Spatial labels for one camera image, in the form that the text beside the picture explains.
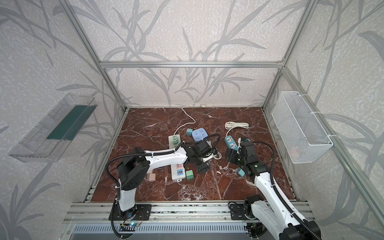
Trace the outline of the light green usb plug cube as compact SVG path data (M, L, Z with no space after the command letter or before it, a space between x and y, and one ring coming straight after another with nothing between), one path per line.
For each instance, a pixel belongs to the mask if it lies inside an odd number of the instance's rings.
M195 178L193 170L186 171L186 179L193 180Z

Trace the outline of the long white pastel power strip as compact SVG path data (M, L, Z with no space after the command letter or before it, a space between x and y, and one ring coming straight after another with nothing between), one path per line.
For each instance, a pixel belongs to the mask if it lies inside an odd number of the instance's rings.
M177 136L178 143L173 144L172 142L172 137ZM169 147L170 149L175 148L179 143L181 143L181 137L179 134L177 135L172 135L168 136L168 141L169 141ZM185 168L183 164L173 164L171 165L171 175L172 175L172 180L175 182L181 182L183 179L186 178L186 173L185 173Z

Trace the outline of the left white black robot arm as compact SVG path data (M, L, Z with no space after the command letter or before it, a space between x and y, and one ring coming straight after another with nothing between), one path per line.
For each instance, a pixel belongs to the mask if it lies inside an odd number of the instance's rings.
M131 153L109 160L104 171L117 189L109 220L131 220L139 213L135 201L136 189L151 170L193 164L199 174L207 172L210 169L208 161L218 154L216 146L220 139L220 134L212 134L200 141L181 142L173 149L161 151L145 151L138 147Z

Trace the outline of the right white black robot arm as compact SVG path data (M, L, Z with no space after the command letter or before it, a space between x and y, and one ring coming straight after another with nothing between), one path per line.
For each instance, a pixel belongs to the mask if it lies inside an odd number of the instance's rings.
M277 153L263 141L240 139L237 150L226 153L228 162L239 166L263 194L246 198L245 216L258 219L276 240L320 240L321 230L315 221L308 221L290 202L274 178ZM259 160L255 144L270 148L271 166Z

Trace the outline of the teal plug cube right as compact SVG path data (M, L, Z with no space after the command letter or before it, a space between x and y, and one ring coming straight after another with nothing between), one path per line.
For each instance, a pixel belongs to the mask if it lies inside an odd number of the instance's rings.
M245 172L244 172L244 170L241 169L241 168L238 168L238 169L237 169L237 174L238 174L239 176L241 176L241 177L244 177L244 176L245 176Z

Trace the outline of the teal plug cube near strip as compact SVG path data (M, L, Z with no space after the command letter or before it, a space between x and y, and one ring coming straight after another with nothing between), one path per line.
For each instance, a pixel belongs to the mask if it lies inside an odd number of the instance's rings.
M191 137L193 134L193 129L187 129L186 136Z

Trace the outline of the pink plug cube lower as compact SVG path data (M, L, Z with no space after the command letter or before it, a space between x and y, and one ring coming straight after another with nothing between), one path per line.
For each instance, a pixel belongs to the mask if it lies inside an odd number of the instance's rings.
M157 175L155 173L147 174L147 181L148 182L155 182L157 178Z

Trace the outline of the square blue power strip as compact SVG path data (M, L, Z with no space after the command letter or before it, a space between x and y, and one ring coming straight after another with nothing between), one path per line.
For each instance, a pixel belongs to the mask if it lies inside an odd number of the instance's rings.
M208 136L207 131L204 128L199 128L192 131L192 137L195 142L199 142Z

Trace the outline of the teal power strip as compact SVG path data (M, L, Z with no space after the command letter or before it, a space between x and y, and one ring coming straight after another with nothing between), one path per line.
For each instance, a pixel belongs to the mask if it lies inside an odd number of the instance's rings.
M226 136L224 140L230 150L238 150L238 145L232 136Z

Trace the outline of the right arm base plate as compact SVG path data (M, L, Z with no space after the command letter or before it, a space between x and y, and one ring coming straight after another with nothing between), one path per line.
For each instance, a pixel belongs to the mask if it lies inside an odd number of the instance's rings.
M263 200L262 196L254 195L246 197L243 203L229 202L231 220L257 220L252 212L252 204Z

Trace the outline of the aluminium front rail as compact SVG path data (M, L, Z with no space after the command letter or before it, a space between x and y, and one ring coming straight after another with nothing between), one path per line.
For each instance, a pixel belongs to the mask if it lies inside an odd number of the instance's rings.
M147 202L152 205L150 218L144 223L228 223L231 213L228 201ZM107 223L112 203L74 203L64 223Z

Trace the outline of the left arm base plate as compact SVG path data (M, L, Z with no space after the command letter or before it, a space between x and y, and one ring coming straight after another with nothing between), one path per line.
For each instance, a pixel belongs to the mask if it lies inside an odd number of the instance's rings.
M122 211L119 204L113 205L109 215L109 221L148 221L151 214L152 205L136 204L133 208Z

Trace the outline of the clear plastic wall tray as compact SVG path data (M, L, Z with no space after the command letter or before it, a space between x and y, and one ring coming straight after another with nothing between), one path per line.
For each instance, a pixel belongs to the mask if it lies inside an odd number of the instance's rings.
M24 163L55 163L98 105L95 98L67 94L10 152Z

